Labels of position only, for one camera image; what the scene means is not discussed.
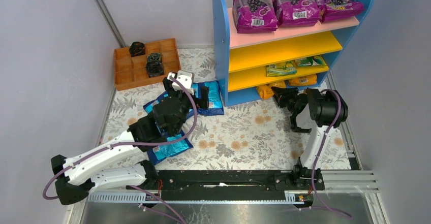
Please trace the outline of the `orange mango candy bag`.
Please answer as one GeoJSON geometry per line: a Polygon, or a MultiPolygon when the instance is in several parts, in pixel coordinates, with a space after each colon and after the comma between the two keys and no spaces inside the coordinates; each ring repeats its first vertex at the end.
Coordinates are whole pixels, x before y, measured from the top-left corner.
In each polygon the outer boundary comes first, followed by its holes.
{"type": "Polygon", "coordinates": [[[256,86],[256,91],[261,99],[269,99],[274,95],[272,87],[286,88],[285,81],[278,81],[274,83],[256,86]]]}

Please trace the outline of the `black tape roll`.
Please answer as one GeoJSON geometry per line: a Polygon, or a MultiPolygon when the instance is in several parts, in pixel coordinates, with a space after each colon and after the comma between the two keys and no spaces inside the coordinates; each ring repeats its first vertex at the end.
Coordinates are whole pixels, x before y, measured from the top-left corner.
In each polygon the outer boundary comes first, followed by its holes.
{"type": "Polygon", "coordinates": [[[133,42],[129,47],[131,57],[145,55],[145,44],[142,42],[133,42]]]}
{"type": "Polygon", "coordinates": [[[162,63],[162,55],[159,52],[151,53],[147,56],[147,62],[158,62],[162,63]]]}
{"type": "Polygon", "coordinates": [[[159,61],[149,61],[145,65],[149,78],[164,75],[164,67],[159,61]]]}

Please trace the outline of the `large blue candy bag front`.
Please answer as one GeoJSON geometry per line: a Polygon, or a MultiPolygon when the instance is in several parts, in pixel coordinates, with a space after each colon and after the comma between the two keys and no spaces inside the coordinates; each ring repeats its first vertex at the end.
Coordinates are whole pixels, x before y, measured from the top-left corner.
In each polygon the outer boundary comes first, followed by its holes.
{"type": "Polygon", "coordinates": [[[193,145],[187,138],[184,138],[183,140],[177,141],[173,144],[157,146],[149,150],[147,155],[149,161],[156,165],[169,157],[179,155],[191,148],[193,148],[193,145]]]}

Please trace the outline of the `blue candy bag right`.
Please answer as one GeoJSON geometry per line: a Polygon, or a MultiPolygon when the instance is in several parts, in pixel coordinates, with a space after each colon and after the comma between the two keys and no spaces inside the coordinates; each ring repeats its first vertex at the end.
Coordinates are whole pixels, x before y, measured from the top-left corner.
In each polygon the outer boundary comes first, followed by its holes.
{"type": "Polygon", "coordinates": [[[192,89],[195,92],[195,96],[197,98],[201,98],[200,88],[208,87],[208,109],[197,108],[197,112],[200,115],[204,116],[216,116],[216,115],[224,115],[224,107],[222,103],[222,99],[219,92],[219,83],[217,80],[193,83],[192,89]]]}

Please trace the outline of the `black tape roll front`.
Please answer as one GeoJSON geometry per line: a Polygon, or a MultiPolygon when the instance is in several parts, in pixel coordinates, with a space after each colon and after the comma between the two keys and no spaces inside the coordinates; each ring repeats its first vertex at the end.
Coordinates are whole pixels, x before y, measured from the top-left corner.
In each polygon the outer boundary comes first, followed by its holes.
{"type": "Polygon", "coordinates": [[[145,65],[149,78],[164,75],[164,67],[159,61],[149,61],[145,65]]]}

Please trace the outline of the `middle purple candy bag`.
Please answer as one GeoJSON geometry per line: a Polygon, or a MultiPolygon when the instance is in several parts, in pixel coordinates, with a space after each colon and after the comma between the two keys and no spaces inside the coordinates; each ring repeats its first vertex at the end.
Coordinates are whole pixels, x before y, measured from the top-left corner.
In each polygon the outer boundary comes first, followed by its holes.
{"type": "Polygon", "coordinates": [[[320,20],[315,0],[272,0],[278,27],[314,26],[320,20]]]}

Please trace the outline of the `blue candy bag middle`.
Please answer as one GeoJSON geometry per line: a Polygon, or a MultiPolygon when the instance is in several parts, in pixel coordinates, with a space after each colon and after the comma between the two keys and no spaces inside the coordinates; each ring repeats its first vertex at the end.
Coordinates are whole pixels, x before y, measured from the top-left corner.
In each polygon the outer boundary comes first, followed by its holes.
{"type": "Polygon", "coordinates": [[[160,94],[156,99],[154,99],[154,100],[152,100],[152,101],[150,101],[150,102],[146,103],[146,104],[143,106],[144,111],[145,111],[147,114],[149,114],[150,112],[152,112],[152,111],[153,111],[153,107],[154,107],[155,105],[159,104],[159,103],[161,102],[161,100],[162,100],[162,99],[164,99],[164,98],[166,98],[166,97],[168,97],[168,96],[169,96],[169,95],[168,95],[168,93],[167,93],[167,92],[163,92],[163,93],[162,93],[162,94],[160,94]]]}

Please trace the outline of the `black tape roll back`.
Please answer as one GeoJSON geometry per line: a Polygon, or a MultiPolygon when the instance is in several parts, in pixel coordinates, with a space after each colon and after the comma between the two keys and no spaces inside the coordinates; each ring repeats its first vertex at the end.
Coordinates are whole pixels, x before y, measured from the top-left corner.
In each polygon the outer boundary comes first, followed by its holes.
{"type": "Polygon", "coordinates": [[[129,47],[131,57],[145,55],[145,44],[142,42],[133,42],[129,47]]]}

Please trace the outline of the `blue shelf unit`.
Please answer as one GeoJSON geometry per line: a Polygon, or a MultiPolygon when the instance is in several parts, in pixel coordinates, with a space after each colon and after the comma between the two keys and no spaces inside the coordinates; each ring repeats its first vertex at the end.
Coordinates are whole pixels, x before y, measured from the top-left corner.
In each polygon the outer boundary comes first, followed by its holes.
{"type": "Polygon", "coordinates": [[[320,86],[363,23],[374,0],[358,0],[365,10],[346,19],[308,27],[279,28],[271,33],[239,34],[225,0],[212,0],[215,74],[225,106],[256,101],[257,86],[287,81],[294,75],[268,77],[272,63],[321,55],[321,68],[298,68],[296,76],[315,74],[320,86]]]}

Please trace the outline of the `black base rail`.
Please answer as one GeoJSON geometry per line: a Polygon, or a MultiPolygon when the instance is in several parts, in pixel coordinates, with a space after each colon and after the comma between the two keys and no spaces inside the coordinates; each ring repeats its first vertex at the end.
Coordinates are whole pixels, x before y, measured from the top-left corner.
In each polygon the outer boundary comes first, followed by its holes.
{"type": "Polygon", "coordinates": [[[279,170],[159,170],[139,187],[165,201],[284,201],[287,191],[313,189],[310,178],[279,170]]]}

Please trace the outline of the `orange candy bag under shelf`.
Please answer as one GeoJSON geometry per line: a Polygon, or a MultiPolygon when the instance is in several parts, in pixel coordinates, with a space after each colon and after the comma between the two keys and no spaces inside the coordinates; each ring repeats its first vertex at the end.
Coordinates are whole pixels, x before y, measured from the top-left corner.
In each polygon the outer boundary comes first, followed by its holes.
{"type": "Polygon", "coordinates": [[[317,83],[317,75],[311,74],[301,77],[296,77],[288,80],[289,86],[308,86],[317,83]]]}

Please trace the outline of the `yellow green Fox's candy bag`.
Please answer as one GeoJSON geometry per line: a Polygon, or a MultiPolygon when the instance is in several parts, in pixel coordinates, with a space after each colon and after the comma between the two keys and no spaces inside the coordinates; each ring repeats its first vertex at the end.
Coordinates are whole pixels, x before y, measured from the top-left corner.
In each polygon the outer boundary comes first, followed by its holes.
{"type": "Polygon", "coordinates": [[[287,76],[296,73],[297,69],[291,61],[284,61],[266,66],[267,77],[287,76]]]}

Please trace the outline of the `black tape roll middle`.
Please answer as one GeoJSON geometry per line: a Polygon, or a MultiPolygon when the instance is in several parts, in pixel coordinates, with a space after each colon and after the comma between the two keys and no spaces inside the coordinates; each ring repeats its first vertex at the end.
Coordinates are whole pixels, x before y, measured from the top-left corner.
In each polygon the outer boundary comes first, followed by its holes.
{"type": "Polygon", "coordinates": [[[151,53],[147,56],[147,62],[158,62],[162,63],[162,55],[159,52],[151,53]]]}

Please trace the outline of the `wooden compartment tray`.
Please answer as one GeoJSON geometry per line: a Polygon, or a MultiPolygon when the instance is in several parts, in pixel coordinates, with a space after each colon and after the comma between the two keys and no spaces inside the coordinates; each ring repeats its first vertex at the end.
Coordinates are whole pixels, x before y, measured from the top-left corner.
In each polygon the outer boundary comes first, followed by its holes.
{"type": "Polygon", "coordinates": [[[181,69],[174,38],[145,43],[145,55],[141,56],[131,57],[129,47],[114,51],[114,84],[118,91],[162,82],[170,72],[181,69]],[[162,55],[164,75],[149,78],[145,68],[147,56],[156,52],[162,55]]]}

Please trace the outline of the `purple candy bag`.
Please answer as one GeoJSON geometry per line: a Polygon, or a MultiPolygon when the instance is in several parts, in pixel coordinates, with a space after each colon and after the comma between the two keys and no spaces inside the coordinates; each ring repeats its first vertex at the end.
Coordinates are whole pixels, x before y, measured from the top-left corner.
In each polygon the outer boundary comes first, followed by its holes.
{"type": "Polygon", "coordinates": [[[272,0],[278,27],[314,26],[320,20],[315,0],[272,0]]]}
{"type": "Polygon", "coordinates": [[[357,0],[315,0],[320,9],[320,22],[330,22],[350,18],[365,10],[357,0]]]}
{"type": "Polygon", "coordinates": [[[232,14],[239,34],[266,33],[278,29],[272,0],[233,0],[232,14]]]}

